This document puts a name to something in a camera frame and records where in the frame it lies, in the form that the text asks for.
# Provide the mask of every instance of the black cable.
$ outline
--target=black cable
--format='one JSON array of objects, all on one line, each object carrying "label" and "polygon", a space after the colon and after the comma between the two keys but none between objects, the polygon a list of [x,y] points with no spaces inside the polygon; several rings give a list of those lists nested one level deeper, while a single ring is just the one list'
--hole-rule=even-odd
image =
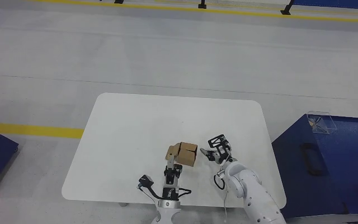
[{"label": "black cable", "polygon": [[186,192],[180,194],[180,195],[178,196],[178,198],[180,198],[181,196],[186,195],[186,194],[191,194],[191,190],[189,190],[189,189],[179,188],[179,190],[184,190],[184,191],[186,191]]},{"label": "black cable", "polygon": [[220,187],[219,184],[216,182],[216,175],[214,175],[214,183],[216,184],[216,186],[220,189],[220,190],[224,190],[225,189],[225,181],[223,179],[222,182],[223,182],[223,187]]},{"label": "black cable", "polygon": [[152,196],[154,196],[155,198],[159,199],[159,200],[164,200],[165,198],[159,197],[157,196],[157,194],[154,192],[154,190],[151,187],[147,188],[149,190],[149,192],[152,194]]}]

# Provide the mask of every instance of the white table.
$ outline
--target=white table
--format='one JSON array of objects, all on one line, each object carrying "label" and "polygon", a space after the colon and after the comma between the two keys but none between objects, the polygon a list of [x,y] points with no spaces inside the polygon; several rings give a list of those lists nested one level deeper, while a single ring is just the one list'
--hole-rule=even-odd
[{"label": "white table", "polygon": [[[232,155],[255,170],[282,208],[286,196],[265,119],[255,101],[191,97],[101,94],[77,148],[62,195],[70,200],[153,203],[136,186],[143,174],[162,194],[164,159],[177,142],[209,148],[208,139],[225,134]],[[192,194],[187,206],[222,207],[224,191],[213,183],[219,169],[198,149],[194,167],[183,166],[179,185]],[[229,193],[227,207],[243,207]]]}]

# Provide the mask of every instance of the concrete floor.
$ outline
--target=concrete floor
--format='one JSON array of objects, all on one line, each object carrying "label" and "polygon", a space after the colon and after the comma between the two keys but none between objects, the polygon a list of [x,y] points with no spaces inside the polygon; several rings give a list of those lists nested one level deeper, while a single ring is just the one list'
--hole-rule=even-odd
[{"label": "concrete floor", "polygon": [[[358,116],[357,33],[357,23],[1,0],[0,123],[84,128],[103,92],[212,97],[259,102],[274,140],[310,110]],[[0,182],[1,224],[154,218],[154,206],[62,198],[79,140],[9,137],[21,148]],[[223,218],[186,207],[175,220]],[[248,223],[245,212],[230,209],[228,223]]]}]

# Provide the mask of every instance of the bin handle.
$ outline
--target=bin handle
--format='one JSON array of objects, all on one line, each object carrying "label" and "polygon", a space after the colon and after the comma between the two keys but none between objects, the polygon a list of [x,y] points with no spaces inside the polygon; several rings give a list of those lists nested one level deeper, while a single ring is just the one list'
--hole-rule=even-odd
[{"label": "bin handle", "polygon": [[314,150],[313,146],[314,145],[311,143],[303,143],[300,145],[303,160],[304,160],[304,163],[306,165],[306,168],[307,168],[307,171],[309,174],[311,174],[312,176],[323,176],[323,170],[318,170],[318,169],[313,168],[313,165],[311,164],[311,161],[307,154],[307,150]]}]

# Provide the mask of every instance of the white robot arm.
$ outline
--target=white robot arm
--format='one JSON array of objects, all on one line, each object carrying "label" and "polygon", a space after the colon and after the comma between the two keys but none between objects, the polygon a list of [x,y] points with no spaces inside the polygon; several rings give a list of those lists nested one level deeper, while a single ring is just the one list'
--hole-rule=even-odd
[{"label": "white robot arm", "polygon": [[[209,146],[216,148],[216,150],[208,151],[201,148],[200,151],[209,161],[215,161],[221,167],[220,171],[214,176],[214,182],[218,188],[223,190],[224,186],[220,187],[216,178],[222,179],[225,176],[229,181],[230,190],[234,191],[237,198],[243,198],[244,210],[253,224],[286,224],[279,207],[261,185],[257,174],[231,156],[231,146],[225,136],[219,135],[208,142]],[[180,212],[179,197],[191,193],[191,190],[177,186],[181,170],[182,166],[174,164],[174,158],[171,157],[164,172],[166,182],[162,197],[157,196],[152,190],[151,186],[154,182],[149,176],[143,175],[139,179],[138,189],[143,191],[142,187],[148,188],[150,193],[159,199],[156,203],[159,215],[153,220],[152,224],[173,224],[172,217]],[[179,195],[179,190],[184,190],[186,193]]]},{"label": "white robot arm", "polygon": [[222,167],[214,176],[214,180],[216,177],[226,177],[230,190],[234,191],[236,197],[244,199],[244,210],[250,221],[260,224],[286,224],[279,207],[269,192],[261,185],[257,174],[231,156],[231,146],[225,136],[219,135],[208,142],[209,146],[216,150],[207,151],[201,148],[200,151],[210,161],[215,161]]}]

